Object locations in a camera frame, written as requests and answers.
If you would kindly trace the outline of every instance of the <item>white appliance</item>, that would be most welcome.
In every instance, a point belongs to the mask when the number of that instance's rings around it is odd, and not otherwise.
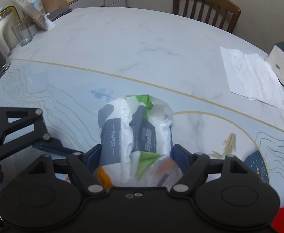
[[[0,17],[0,50],[6,56],[11,54],[10,50],[19,44],[19,40],[12,31],[12,27],[17,24],[17,20],[12,10],[7,11]]]

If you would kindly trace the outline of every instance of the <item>gold line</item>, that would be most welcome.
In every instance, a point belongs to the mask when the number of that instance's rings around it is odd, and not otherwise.
[[[260,150],[260,148],[258,147],[258,145],[256,144],[256,142],[254,141],[254,139],[243,129],[241,128],[239,125],[235,124],[234,122],[224,118],[224,117],[221,117],[219,115],[216,115],[216,114],[212,114],[212,113],[209,113],[209,112],[202,112],[202,111],[179,111],[179,112],[174,112],[173,115],[181,115],[181,114],[203,114],[203,115],[209,115],[209,116],[213,116],[213,117],[218,117],[222,120],[225,120],[229,123],[231,123],[232,125],[236,126],[238,129],[240,129],[242,132],[244,132],[244,134],[246,134],[250,139],[251,141],[255,144],[256,148],[258,149],[259,153],[261,154],[261,157],[263,158],[263,161],[264,161],[264,164],[266,166],[266,171],[267,171],[267,174],[268,174],[268,181],[269,181],[269,184],[270,184],[270,175],[269,175],[269,172],[268,172],[268,166],[265,162],[265,158]]]
[[[247,114],[244,114],[242,112],[239,112],[237,110],[234,110],[234,109],[231,109],[231,108],[228,108],[226,106],[223,106],[223,105],[220,105],[218,103],[214,103],[214,102],[211,102],[211,101],[208,101],[208,100],[205,100],[203,98],[199,98],[197,96],[193,96],[193,95],[190,95],[190,94],[186,94],[186,93],[183,93],[183,92],[180,92],[180,91],[177,91],[177,90],[174,90],[174,89],[169,89],[169,88],[166,88],[166,87],[163,87],[163,86],[159,86],[159,85],[156,85],[156,84],[152,84],[152,83],[149,83],[149,82],[145,82],[145,81],[141,81],[141,80],[136,80],[136,79],[132,79],[132,78],[129,78],[129,77],[124,77],[124,76],[121,76],[121,75],[117,75],[117,74],[110,74],[110,73],[106,73],[106,72],[101,72],[101,71],[97,71],[97,70],[93,70],[93,69],[89,69],[89,68],[82,68],[82,67],[76,67],[76,66],[71,66],[71,65],[64,65],[64,64],[60,64],[60,63],[52,63],[52,62],[45,62],[45,61],[39,61],[39,60],[26,60],[26,59],[17,59],[17,58],[9,58],[11,60],[22,60],[22,61],[29,61],[29,62],[35,62],[35,63],[44,63],[44,64],[49,64],[49,65],[57,65],[57,66],[63,66],[63,67],[69,67],[69,68],[74,68],[74,69],[79,69],[79,70],[84,70],[84,71],[90,71],[90,72],[93,72],[93,73],[97,73],[97,74],[104,74],[104,75],[108,75],[108,76],[112,76],[112,77],[117,77],[117,78],[120,78],[120,79],[125,79],[125,80],[130,80],[130,81],[134,81],[134,82],[137,82],[137,83],[141,83],[141,84],[145,84],[145,85],[149,85],[149,86],[153,86],[153,87],[156,87],[156,88],[159,88],[159,89],[164,89],[164,90],[167,90],[167,91],[170,91],[170,92],[173,92],[173,93],[176,93],[176,94],[180,94],[180,95],[184,95],[184,96],[187,96],[187,97],[190,97],[190,98],[194,98],[194,99],[197,99],[197,100],[200,100],[200,101],[203,101],[205,103],[210,103],[212,105],[215,105],[215,106],[218,106],[218,107],[221,107],[221,108],[224,108],[224,109],[227,109],[227,110],[230,110],[232,112],[235,112],[237,114],[240,114],[240,115],[243,115],[245,117],[248,117],[248,118],[251,118],[255,121],[258,121],[260,123],[263,123],[267,126],[270,126],[272,128],[275,128],[279,131],[282,131],[284,132],[284,130],[276,127],[276,126],[273,126],[269,123],[266,123],[262,120],[259,120],[255,117],[252,117],[252,116],[249,116]]]

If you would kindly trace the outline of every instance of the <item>white paper stack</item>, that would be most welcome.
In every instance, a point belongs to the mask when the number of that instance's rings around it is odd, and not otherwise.
[[[221,53],[232,93],[284,109],[283,87],[266,61],[237,49],[221,47]]]

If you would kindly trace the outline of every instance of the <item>chair backrest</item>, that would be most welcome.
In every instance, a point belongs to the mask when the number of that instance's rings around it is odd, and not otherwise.
[[[46,13],[56,9],[68,9],[69,5],[66,0],[41,0]]]
[[[238,21],[238,18],[241,14],[241,10],[239,9],[239,7],[237,5],[235,5],[233,2],[231,2],[229,0],[194,0],[193,8],[192,8],[192,11],[190,13],[191,19],[194,19],[196,7],[197,7],[197,2],[201,2],[201,7],[200,7],[199,14],[198,14],[198,19],[197,19],[198,21],[201,21],[204,5],[206,3],[209,4],[209,9],[208,9],[208,13],[206,15],[206,19],[204,20],[205,23],[209,23],[212,8],[215,9],[215,15],[214,15],[214,18],[213,18],[213,21],[212,21],[213,26],[215,26],[216,23],[217,23],[220,8],[224,9],[222,20],[219,24],[220,29],[223,28],[225,18],[227,16],[227,11],[231,12],[232,17],[231,17],[230,23],[227,27],[227,31],[230,32],[230,33],[233,32],[233,30],[236,26],[236,23]],[[183,17],[186,17],[186,15],[187,15],[188,3],[189,3],[189,0],[186,0],[184,11],[183,11]],[[180,0],[173,0],[173,12],[172,12],[173,14],[175,14],[175,15],[179,14],[179,6],[180,6]]]

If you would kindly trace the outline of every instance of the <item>white table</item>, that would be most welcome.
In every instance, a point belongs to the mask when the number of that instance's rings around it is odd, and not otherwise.
[[[220,46],[267,54],[216,27],[132,8],[82,8],[38,32],[11,58],[88,68],[134,78],[229,107],[284,130],[284,110],[229,91]]]
[[[13,50],[0,106],[42,108],[51,136],[85,152],[100,142],[98,109],[123,95],[151,94],[174,111],[173,143],[192,153],[221,153],[235,134],[233,153],[250,157],[247,165],[268,177],[284,206],[284,110],[231,93],[220,46],[266,53],[213,26],[149,10],[75,9],[55,23]],[[6,180],[37,153],[6,159]]]

